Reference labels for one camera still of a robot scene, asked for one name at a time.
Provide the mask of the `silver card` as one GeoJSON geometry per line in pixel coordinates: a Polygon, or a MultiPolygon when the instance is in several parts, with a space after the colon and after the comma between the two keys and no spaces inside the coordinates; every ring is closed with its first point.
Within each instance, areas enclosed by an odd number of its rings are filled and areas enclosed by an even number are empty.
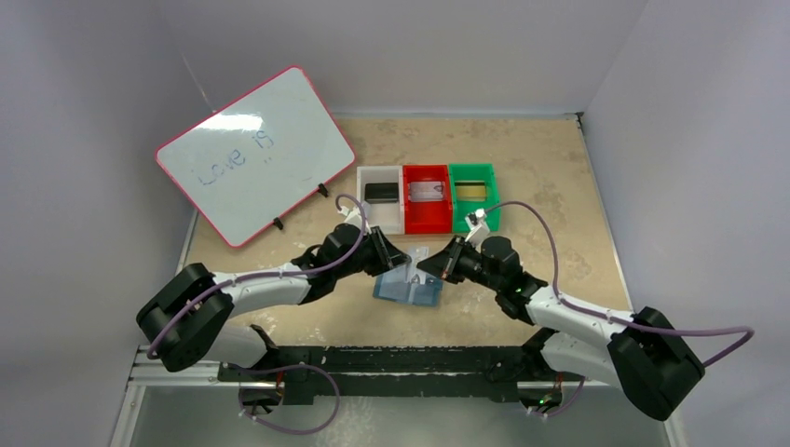
{"type": "Polygon", "coordinates": [[[411,202],[440,202],[445,199],[445,184],[441,181],[419,181],[408,183],[408,197],[411,202]]]}

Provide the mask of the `gold card in green bin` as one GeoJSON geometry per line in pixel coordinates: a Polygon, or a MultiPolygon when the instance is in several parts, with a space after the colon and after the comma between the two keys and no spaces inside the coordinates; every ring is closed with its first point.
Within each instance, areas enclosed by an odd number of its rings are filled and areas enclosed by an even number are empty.
{"type": "Polygon", "coordinates": [[[454,183],[455,197],[458,202],[485,202],[488,187],[483,181],[460,181],[454,183]]]}

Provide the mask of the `red plastic bin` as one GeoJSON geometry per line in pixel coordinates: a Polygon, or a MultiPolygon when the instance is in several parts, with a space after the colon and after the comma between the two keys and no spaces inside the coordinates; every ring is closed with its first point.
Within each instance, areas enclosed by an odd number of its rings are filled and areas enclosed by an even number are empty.
{"type": "Polygon", "coordinates": [[[446,165],[403,165],[404,232],[410,235],[449,234],[453,225],[453,202],[446,165]],[[415,182],[438,182],[443,197],[438,201],[416,202],[410,198],[409,186],[415,182]]]}

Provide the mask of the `white plastic bin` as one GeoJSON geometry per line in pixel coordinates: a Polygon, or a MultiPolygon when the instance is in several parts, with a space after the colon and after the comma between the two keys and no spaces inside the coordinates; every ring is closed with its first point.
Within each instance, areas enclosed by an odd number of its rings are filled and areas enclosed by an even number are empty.
{"type": "Polygon", "coordinates": [[[388,236],[402,235],[405,232],[402,166],[359,166],[356,180],[357,198],[364,206],[369,225],[379,226],[388,236]],[[379,183],[394,183],[395,197],[384,201],[369,198],[366,187],[379,183]]]}

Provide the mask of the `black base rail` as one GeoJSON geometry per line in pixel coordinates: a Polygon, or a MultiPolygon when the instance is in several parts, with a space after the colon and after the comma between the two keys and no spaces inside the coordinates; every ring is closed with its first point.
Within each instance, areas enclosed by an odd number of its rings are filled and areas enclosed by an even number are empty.
{"type": "Polygon", "coordinates": [[[223,364],[221,382],[277,386],[287,405],[318,396],[482,398],[540,410],[560,405],[575,375],[521,346],[286,346],[251,372],[223,364]]]}

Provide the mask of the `green plastic bin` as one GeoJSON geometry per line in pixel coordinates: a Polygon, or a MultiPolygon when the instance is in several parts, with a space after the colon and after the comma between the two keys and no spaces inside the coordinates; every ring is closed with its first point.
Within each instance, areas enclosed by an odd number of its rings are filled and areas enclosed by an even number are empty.
{"type": "Polygon", "coordinates": [[[497,175],[492,164],[450,164],[448,166],[450,177],[450,192],[453,202],[453,225],[455,233],[469,230],[465,216],[477,209],[486,209],[486,221],[491,231],[497,231],[500,223],[500,211],[488,209],[500,202],[497,175]],[[455,182],[483,181],[488,187],[488,199],[485,202],[458,202],[455,197],[455,182]]]}

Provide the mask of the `blue card holder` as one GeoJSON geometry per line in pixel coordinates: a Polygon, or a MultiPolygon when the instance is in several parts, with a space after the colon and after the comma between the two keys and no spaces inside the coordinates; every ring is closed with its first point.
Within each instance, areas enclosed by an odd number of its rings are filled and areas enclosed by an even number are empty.
{"type": "Polygon", "coordinates": [[[410,257],[408,263],[376,278],[373,297],[404,305],[436,307],[443,283],[417,267],[418,262],[429,257],[429,248],[413,246],[407,253],[410,257]]]}

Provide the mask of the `pink framed whiteboard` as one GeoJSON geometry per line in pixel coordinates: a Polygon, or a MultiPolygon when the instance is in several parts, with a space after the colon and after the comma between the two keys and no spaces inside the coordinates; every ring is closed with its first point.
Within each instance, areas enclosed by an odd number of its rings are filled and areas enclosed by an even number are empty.
{"type": "Polygon", "coordinates": [[[157,164],[238,248],[351,166],[356,154],[291,66],[160,146],[157,164]]]}

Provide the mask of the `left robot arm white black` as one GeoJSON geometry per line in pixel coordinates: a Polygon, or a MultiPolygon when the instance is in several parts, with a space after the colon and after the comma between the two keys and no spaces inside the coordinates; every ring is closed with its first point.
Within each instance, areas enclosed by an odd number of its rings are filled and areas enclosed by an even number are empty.
{"type": "Polygon", "coordinates": [[[148,358],[160,359],[169,372],[204,359],[251,368],[277,348],[256,326],[228,326],[231,318],[270,306],[312,303],[332,293],[342,278],[377,277],[410,260],[379,227],[362,232],[341,223],[320,244],[279,267],[227,274],[189,264],[141,308],[136,323],[150,343],[148,358]]]}

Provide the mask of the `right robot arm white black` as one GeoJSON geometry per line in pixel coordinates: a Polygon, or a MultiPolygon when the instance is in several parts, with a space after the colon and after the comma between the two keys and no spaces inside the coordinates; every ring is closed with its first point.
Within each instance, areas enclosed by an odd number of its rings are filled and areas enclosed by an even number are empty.
{"type": "Polygon", "coordinates": [[[524,270],[506,237],[488,237],[479,248],[454,237],[417,267],[447,283],[481,285],[494,292],[509,318],[537,326],[522,346],[527,368],[613,386],[655,420],[668,419],[705,376],[702,362],[682,338],[670,334],[673,327],[660,311],[615,312],[629,324],[647,326],[644,332],[582,313],[584,301],[554,291],[524,270]]]}

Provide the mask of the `black card in white bin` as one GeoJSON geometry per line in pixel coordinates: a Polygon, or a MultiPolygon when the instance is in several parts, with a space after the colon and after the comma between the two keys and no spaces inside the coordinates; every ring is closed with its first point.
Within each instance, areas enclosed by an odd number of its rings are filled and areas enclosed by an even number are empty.
{"type": "Polygon", "coordinates": [[[399,203],[400,194],[397,182],[367,183],[363,188],[363,200],[370,204],[399,203]]]}

